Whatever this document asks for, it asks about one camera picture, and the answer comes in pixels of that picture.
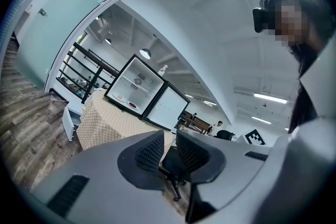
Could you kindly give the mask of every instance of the chair base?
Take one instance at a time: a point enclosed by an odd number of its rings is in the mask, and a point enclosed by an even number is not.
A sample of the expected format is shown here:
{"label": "chair base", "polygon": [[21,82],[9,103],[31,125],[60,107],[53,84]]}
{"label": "chair base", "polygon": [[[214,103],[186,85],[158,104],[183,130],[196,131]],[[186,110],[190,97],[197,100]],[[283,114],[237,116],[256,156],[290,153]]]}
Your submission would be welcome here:
{"label": "chair base", "polygon": [[159,171],[167,177],[166,180],[169,180],[172,183],[174,191],[177,195],[177,197],[174,197],[174,201],[179,201],[181,199],[181,194],[180,194],[180,191],[178,189],[179,188],[178,186],[180,184],[184,186],[186,184],[186,181],[179,182],[178,180],[176,180],[176,178],[177,178],[176,176],[170,174],[169,172],[167,172],[166,170],[164,170],[160,167],[159,167]]}

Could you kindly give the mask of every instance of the fluorescent light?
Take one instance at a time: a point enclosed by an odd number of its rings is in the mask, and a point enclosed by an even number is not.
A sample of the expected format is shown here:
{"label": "fluorescent light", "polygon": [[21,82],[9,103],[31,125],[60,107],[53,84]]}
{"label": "fluorescent light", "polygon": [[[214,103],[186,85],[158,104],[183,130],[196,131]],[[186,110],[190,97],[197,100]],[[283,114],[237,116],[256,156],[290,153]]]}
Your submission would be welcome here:
{"label": "fluorescent light", "polygon": [[256,93],[256,92],[254,93],[254,97],[263,98],[263,99],[267,99],[267,100],[270,100],[270,101],[279,102],[279,103],[282,103],[282,104],[287,103],[286,99],[272,97],[272,96],[269,96],[269,95],[264,95],[264,94],[260,94],[260,93]]}
{"label": "fluorescent light", "polygon": [[255,120],[257,120],[257,121],[262,121],[262,122],[265,122],[265,123],[267,123],[267,124],[271,124],[269,121],[264,121],[264,120],[259,119],[259,118],[256,118],[256,117],[252,117],[252,119],[255,119]]}
{"label": "fluorescent light", "polygon": [[205,104],[207,104],[208,106],[212,106],[211,104],[209,104],[209,103],[207,103],[207,102],[205,102],[205,101],[202,101],[203,103],[205,103]]}
{"label": "fluorescent light", "polygon": [[217,105],[215,103],[211,103],[211,102],[208,102],[208,101],[203,101],[204,103],[208,103],[208,104],[213,104],[213,105]]}

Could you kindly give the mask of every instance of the dark hair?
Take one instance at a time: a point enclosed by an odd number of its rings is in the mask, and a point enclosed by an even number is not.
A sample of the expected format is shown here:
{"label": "dark hair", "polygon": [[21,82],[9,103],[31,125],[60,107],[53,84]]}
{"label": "dark hair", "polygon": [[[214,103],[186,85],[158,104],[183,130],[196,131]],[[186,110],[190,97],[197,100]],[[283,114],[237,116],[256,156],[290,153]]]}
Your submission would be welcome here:
{"label": "dark hair", "polygon": [[[301,6],[309,20],[314,24],[316,31],[324,44],[332,36],[336,23],[335,16],[325,0],[294,0]],[[299,78],[310,68],[317,58],[317,52],[307,44],[289,47],[289,51],[299,62]],[[302,86],[299,83],[297,98],[292,112],[288,133],[291,133],[298,125],[307,122],[312,118],[314,112],[313,104]]]}

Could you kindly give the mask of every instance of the frosted glass wall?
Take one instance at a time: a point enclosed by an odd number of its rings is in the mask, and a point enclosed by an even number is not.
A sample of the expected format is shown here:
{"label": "frosted glass wall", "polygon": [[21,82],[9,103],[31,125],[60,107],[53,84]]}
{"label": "frosted glass wall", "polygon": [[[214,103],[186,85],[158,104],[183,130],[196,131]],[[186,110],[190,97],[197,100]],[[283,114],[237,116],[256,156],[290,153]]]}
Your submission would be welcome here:
{"label": "frosted glass wall", "polygon": [[44,88],[48,71],[73,29],[105,0],[48,0],[20,43],[16,68],[39,88]]}

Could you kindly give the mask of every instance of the bottle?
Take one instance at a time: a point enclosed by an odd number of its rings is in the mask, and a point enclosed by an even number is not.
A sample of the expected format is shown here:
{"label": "bottle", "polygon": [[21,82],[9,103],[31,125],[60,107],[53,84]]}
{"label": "bottle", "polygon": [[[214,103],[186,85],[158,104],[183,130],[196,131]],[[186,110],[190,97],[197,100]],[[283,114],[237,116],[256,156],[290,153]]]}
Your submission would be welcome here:
{"label": "bottle", "polygon": [[167,67],[168,67],[167,65],[164,65],[164,67],[161,68],[161,69],[158,71],[158,74],[159,74],[160,76],[163,76],[163,74],[165,73]]}

